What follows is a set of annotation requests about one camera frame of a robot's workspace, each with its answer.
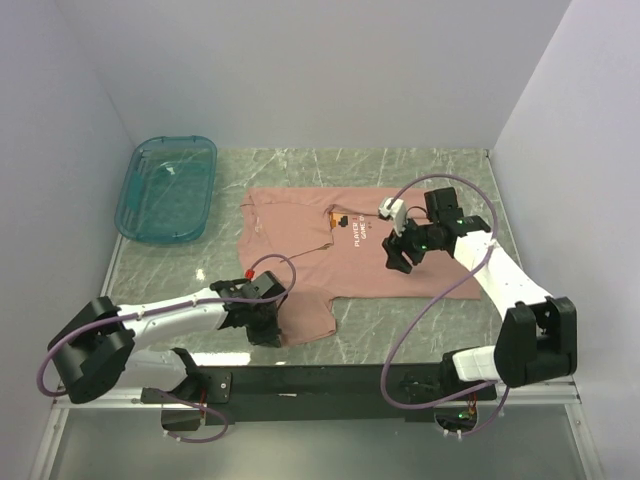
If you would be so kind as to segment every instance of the translucent blue container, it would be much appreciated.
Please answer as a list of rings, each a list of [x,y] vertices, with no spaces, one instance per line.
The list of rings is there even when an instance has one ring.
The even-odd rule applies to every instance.
[[[218,151],[204,137],[156,137],[133,152],[116,227],[147,243],[195,240],[207,224]]]

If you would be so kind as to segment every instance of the white panel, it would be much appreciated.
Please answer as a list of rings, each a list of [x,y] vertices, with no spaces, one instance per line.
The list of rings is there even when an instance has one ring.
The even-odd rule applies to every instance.
[[[152,387],[170,392],[185,378],[186,368],[177,353],[140,350],[129,357],[127,367],[113,388]]]
[[[198,303],[205,299],[220,298],[218,292],[203,288],[191,295],[170,298],[146,305],[118,305],[119,316],[138,315],[139,319],[127,320],[124,327],[135,333],[134,352],[159,342],[171,340],[179,335],[217,330],[227,318],[227,311],[221,303]],[[188,307],[157,315],[145,315],[145,312],[166,308],[172,305],[192,302]]]
[[[35,372],[100,292],[133,147],[52,1],[2,2],[0,71],[0,478],[20,479],[51,405]]]
[[[577,381],[608,478],[638,478],[640,3],[574,1],[494,167],[527,272],[578,309]]]
[[[453,364],[458,378],[464,382],[475,380],[500,380],[500,375],[493,360],[495,346],[478,347],[456,353]]]
[[[136,142],[490,147],[569,0],[58,0]]]
[[[476,268],[491,245],[491,234],[471,232],[456,241],[454,258],[467,270]],[[482,289],[496,306],[504,321],[507,310],[523,302],[525,305],[546,303],[549,292],[535,284],[526,273],[495,242],[489,263],[474,275]]]

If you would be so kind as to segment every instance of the gray marble table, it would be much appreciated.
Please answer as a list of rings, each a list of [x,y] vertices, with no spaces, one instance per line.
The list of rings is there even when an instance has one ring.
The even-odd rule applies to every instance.
[[[122,240],[108,292],[116,303],[144,303],[185,295],[219,279],[242,275],[236,241],[242,231],[238,205],[251,186],[401,187],[425,173],[461,175],[495,202],[499,241],[517,253],[486,152],[481,149],[228,149],[221,150],[206,231],[180,246],[152,246]],[[438,188],[434,180],[418,185]],[[490,219],[480,197],[462,186],[460,204],[469,214]],[[180,346],[208,364],[319,365],[381,363],[394,339],[425,299],[337,299],[337,334],[310,344],[273,349],[249,345],[243,329],[197,333],[154,348]],[[397,362],[440,361],[444,352],[494,343],[501,320],[490,300],[445,300],[418,324]]]

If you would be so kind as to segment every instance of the black metal base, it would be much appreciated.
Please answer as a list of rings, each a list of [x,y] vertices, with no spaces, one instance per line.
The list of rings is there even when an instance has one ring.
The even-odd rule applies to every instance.
[[[376,418],[433,422],[432,409],[400,410],[389,405],[380,393],[381,371],[382,365],[198,367],[199,374],[208,379],[209,405],[230,423]],[[440,375],[439,363],[393,365],[387,381],[389,394],[399,402],[417,404],[474,385],[459,383],[455,390],[445,389]],[[497,397],[493,386],[479,390],[477,396],[478,400]],[[201,392],[193,392],[183,399],[198,403],[200,398]],[[143,389],[141,402],[170,403],[150,389]],[[168,430],[195,430],[199,412],[166,410],[162,423]],[[206,424],[219,423],[216,417],[206,416]]]

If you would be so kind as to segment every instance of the pink t-shirt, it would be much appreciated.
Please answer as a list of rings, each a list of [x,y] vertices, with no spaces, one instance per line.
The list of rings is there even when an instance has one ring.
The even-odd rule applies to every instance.
[[[378,218],[391,188],[250,188],[241,210],[244,230],[238,241],[243,268],[268,253],[291,258],[296,286],[278,314],[283,345],[297,345],[335,333],[334,298],[433,297],[465,275],[446,252],[428,252],[407,275],[385,267],[382,241],[391,222]],[[422,189],[403,195],[408,206],[424,206]],[[427,223],[420,210],[410,214]],[[286,263],[269,259],[256,274],[271,270],[283,284],[291,280]],[[475,280],[450,298],[480,298]]]

